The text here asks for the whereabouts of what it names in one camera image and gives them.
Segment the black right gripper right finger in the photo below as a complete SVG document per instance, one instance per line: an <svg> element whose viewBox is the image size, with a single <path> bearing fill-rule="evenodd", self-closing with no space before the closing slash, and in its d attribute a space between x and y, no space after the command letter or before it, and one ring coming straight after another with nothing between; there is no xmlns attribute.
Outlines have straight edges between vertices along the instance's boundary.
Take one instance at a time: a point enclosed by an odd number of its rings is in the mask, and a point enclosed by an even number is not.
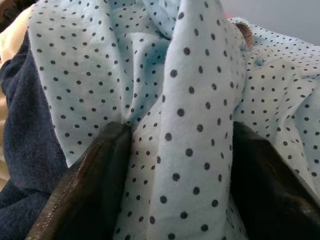
<svg viewBox="0 0 320 240"><path fill-rule="evenodd" d="M320 199L265 138L233 123L231 194L250 240L318 240Z"/></svg>

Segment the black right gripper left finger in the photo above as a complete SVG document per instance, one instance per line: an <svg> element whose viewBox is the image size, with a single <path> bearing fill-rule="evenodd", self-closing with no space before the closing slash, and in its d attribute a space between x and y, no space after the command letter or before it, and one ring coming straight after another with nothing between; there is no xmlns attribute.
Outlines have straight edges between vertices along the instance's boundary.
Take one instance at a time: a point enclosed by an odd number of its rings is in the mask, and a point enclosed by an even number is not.
<svg viewBox="0 0 320 240"><path fill-rule="evenodd" d="M65 172L28 240L111 240L131 153L129 126L110 122Z"/></svg>

